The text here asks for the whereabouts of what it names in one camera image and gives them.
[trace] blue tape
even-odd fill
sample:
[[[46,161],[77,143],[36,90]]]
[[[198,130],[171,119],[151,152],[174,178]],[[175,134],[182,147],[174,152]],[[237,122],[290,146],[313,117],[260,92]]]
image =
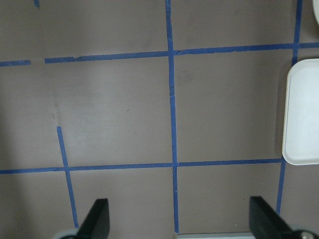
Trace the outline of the blue tape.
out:
[[[66,151],[65,151],[65,146],[64,146],[64,140],[63,140],[63,134],[62,134],[62,129],[60,126],[56,128],[56,131],[58,133],[58,138],[59,138],[59,144],[60,144],[60,149],[61,149],[61,155],[62,155],[62,161],[63,161],[63,166],[68,167],[68,159],[66,158]]]
[[[286,161],[284,159],[282,159],[282,163],[281,163],[281,167],[280,167],[280,175],[279,175],[277,205],[276,205],[276,212],[278,214],[280,214],[280,210],[281,210],[281,201],[282,201],[282,197],[283,197],[284,180],[285,180],[285,169],[286,169]]]
[[[165,0],[167,48],[168,48],[168,82],[171,123],[171,149],[173,162],[173,205],[174,205],[174,229],[179,232],[178,226],[178,191],[177,191],[177,137],[176,137],[176,110],[175,110],[175,82],[174,82],[174,47],[171,26],[171,4]]]
[[[281,158],[274,159],[244,159],[244,160],[223,160],[223,161],[204,161],[204,162],[179,162],[179,167],[193,166],[213,166],[213,165],[239,165],[239,164],[260,164],[260,163],[280,163]]]
[[[64,171],[64,168],[50,167],[50,168],[7,169],[7,170],[0,170],[0,174],[42,173],[42,172],[59,172],[59,171]]]
[[[34,0],[34,5],[35,5],[35,7],[39,8],[40,7],[39,0]]]
[[[177,167],[173,171],[173,206],[174,206],[174,229],[176,233],[179,233],[178,222],[178,186],[177,186]]]
[[[73,223],[74,223],[74,227],[78,228],[79,224],[78,224],[78,219],[77,219],[77,215],[76,215],[75,200],[74,200],[71,176],[70,176],[70,172],[68,170],[68,160],[67,160],[67,157],[66,157],[66,151],[65,151],[64,140],[63,140],[63,134],[62,134],[61,127],[58,126],[56,128],[56,131],[57,131],[58,138],[59,138],[62,161],[63,161],[63,165],[64,165],[64,168],[65,168],[65,177],[66,177],[66,183],[68,185],[68,191],[69,191],[69,197],[70,197],[70,203],[71,203],[71,209],[72,209],[72,216],[73,216]]]
[[[319,42],[300,43],[299,48],[319,48]]]
[[[226,53],[226,52],[242,52],[242,51],[266,51],[266,50],[279,50],[279,49],[293,49],[293,47],[294,47],[293,43],[286,43],[286,44],[271,44],[271,45],[197,48],[197,49],[176,50],[174,51],[174,55],[210,54],[210,53]]]
[[[301,16],[303,11],[303,0],[297,1],[297,11],[296,11],[296,23],[295,23],[295,35],[294,35],[294,48],[293,48],[293,58],[292,66],[298,61],[298,50],[299,50],[299,39],[300,39],[300,29],[301,29]]]
[[[31,65],[30,60],[0,61],[0,67],[5,67],[5,66],[26,66],[26,65]]]
[[[40,172],[61,172],[61,171],[85,171],[85,170],[108,170],[108,169],[130,169],[130,168],[171,168],[172,163],[141,163],[122,165],[99,165],[99,166],[74,166],[74,167],[49,167],[49,168],[27,168],[27,169],[6,169],[0,170],[0,174],[16,173],[40,173]]]
[[[141,163],[141,164],[122,164],[122,165],[75,166],[75,167],[69,167],[69,171],[130,169],[130,168],[169,168],[169,167],[172,167],[172,163]]]
[[[93,56],[80,56],[80,57],[56,57],[45,58],[45,64],[51,63],[66,63],[66,62],[79,62],[79,61],[105,61],[117,59],[132,59],[132,58],[148,58],[148,57],[163,57],[168,56],[167,51],[154,51],[154,52],[139,52],[139,53],[123,53],[111,55],[93,55]]]
[[[72,210],[72,217],[73,217],[74,227],[75,228],[79,228],[78,218],[77,218],[77,215],[76,215],[75,200],[74,200],[71,176],[70,176],[70,172],[69,171],[65,171],[65,177],[66,177],[66,183],[68,185],[68,190],[69,190],[69,197],[70,197],[70,203],[71,203],[71,210]]]

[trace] brown floor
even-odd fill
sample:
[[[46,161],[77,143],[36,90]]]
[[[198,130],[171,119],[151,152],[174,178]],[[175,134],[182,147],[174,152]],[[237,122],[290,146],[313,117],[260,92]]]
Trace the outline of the brown floor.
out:
[[[97,198],[109,198],[112,239],[247,232],[254,195],[319,233],[319,166],[287,164],[283,174],[281,159],[293,48],[298,60],[319,58],[311,0],[300,1],[299,41],[297,0],[171,0],[175,98],[164,0],[39,2],[0,6],[0,65],[31,61],[0,67],[0,238],[52,238],[80,225]]]

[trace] white plastic tray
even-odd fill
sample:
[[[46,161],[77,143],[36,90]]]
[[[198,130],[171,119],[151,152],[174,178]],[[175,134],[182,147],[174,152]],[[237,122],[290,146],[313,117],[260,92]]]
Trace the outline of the white plastic tray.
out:
[[[283,157],[293,165],[319,163],[319,59],[300,61],[289,71]]]

